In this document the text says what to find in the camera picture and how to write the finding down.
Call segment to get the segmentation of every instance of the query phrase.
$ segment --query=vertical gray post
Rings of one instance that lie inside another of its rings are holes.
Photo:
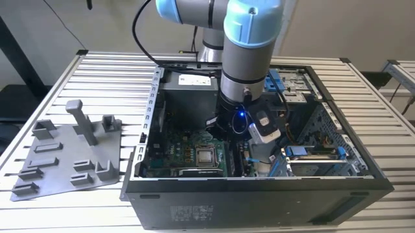
[[[93,135],[92,124],[89,119],[85,117],[81,108],[82,102],[80,100],[69,100],[66,102],[65,110],[73,115],[78,130],[82,133],[89,146],[94,146],[97,144],[97,140]]]

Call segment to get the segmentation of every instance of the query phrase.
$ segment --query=label sticker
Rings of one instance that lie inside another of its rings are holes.
[[[192,74],[181,74],[178,76],[178,85],[211,86],[209,77]]]
[[[181,221],[211,221],[213,215],[212,205],[176,205],[169,207],[170,219]]]

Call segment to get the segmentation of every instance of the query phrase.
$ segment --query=metal slatted table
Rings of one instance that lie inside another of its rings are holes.
[[[157,59],[193,61],[192,55],[157,54]],[[272,64],[309,65],[321,79],[395,191],[337,227],[220,229],[209,232],[415,232],[415,129],[352,64],[340,59],[275,57]],[[129,152],[138,141],[142,112],[154,64],[142,54],[90,52],[77,55],[48,96],[0,157],[0,230],[33,232],[144,231],[128,202],[118,200],[121,182],[77,191],[10,202],[33,136],[36,119],[73,124],[65,103],[81,99],[90,120],[113,114],[122,120],[120,177]]]
[[[383,72],[388,72],[415,96],[415,61],[388,60]]]

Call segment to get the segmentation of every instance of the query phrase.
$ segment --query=black cable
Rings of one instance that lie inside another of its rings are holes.
[[[53,8],[50,7],[50,5],[49,5],[49,3],[46,2],[46,0],[42,0],[42,1],[44,1],[44,3],[46,4],[46,6],[49,7],[49,9],[52,10],[52,12],[53,12],[53,14],[56,15],[56,17],[58,18],[58,21],[61,22],[61,24],[62,24],[62,26],[65,27],[66,31],[68,31],[68,32],[70,33],[70,35],[74,37],[74,39],[77,40],[77,42],[78,42],[78,44],[81,45],[81,47],[82,47],[84,49],[86,49],[85,46],[84,46],[84,44],[82,44],[82,42],[80,42],[80,40],[77,39],[76,35],[72,33],[72,31],[69,30],[69,28],[65,26],[65,23],[64,23],[62,20],[60,19],[57,13],[54,12],[54,10],[53,10]]]
[[[408,103],[407,106],[403,109],[401,115],[404,115],[407,113],[407,110],[408,110],[409,106],[411,106],[411,104]]]
[[[260,160],[259,160],[259,162],[260,162],[261,164],[272,164],[272,163],[267,163],[267,162],[264,162],[264,161],[260,161]]]
[[[189,51],[191,52],[196,52],[196,45],[195,45],[195,41],[196,41],[196,35],[197,35],[197,26],[195,26],[195,29],[193,29],[193,40],[192,40],[192,46],[191,46],[191,49]]]
[[[277,88],[277,84],[276,84],[276,82],[275,82],[275,80],[273,80],[273,77],[272,77],[272,75],[271,75],[271,73],[268,72],[268,76],[269,76],[269,79],[271,79],[271,82],[272,82],[272,85],[275,86],[275,89],[276,89],[276,93],[275,93],[275,96],[276,96],[276,98],[277,97],[280,97],[281,98],[281,100],[283,100],[283,103],[284,103],[284,108],[285,108],[285,121],[287,121],[287,123],[289,123],[289,110],[288,110],[288,103],[287,103],[287,99],[285,99],[285,97],[284,97],[284,95],[283,95],[283,93],[281,93],[281,91],[280,91],[280,89]]]
[[[389,100],[389,103],[392,102],[392,99],[393,99],[393,97],[395,97],[395,94],[396,94],[396,92],[397,92],[397,89],[400,88],[400,84],[397,85],[397,87],[396,87],[396,89],[395,89],[395,92],[393,92],[393,94],[392,94],[392,97],[391,97],[391,100]]]
[[[160,66],[161,68],[164,68],[165,70],[169,70],[172,72],[176,72],[176,73],[180,73],[180,74],[191,74],[191,75],[200,75],[200,76],[205,76],[205,77],[216,77],[215,74],[216,72],[211,72],[211,73],[200,73],[200,72],[192,72],[192,71],[187,71],[187,70],[180,70],[180,69],[174,69],[172,67],[168,67],[165,66],[160,61],[157,61],[153,56],[146,52],[145,48],[142,47],[140,41],[138,41],[138,38],[137,38],[137,34],[136,34],[136,25],[137,25],[137,20],[138,20],[138,16],[145,8],[145,6],[148,5],[148,3],[150,2],[152,0],[145,0],[145,2],[142,3],[138,11],[137,11],[137,14],[134,16],[134,19],[133,19],[133,22],[132,22],[132,36],[134,38],[134,42],[138,46],[138,48],[141,49],[142,53],[145,54],[145,56],[149,58],[149,60],[152,60],[157,66]]]

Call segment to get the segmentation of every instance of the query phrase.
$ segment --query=open computer tower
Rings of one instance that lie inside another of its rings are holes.
[[[212,137],[220,80],[188,78],[154,70],[121,191],[144,229],[337,225],[392,191],[311,67],[271,66],[261,98],[281,114],[279,89],[292,118],[268,144]]]

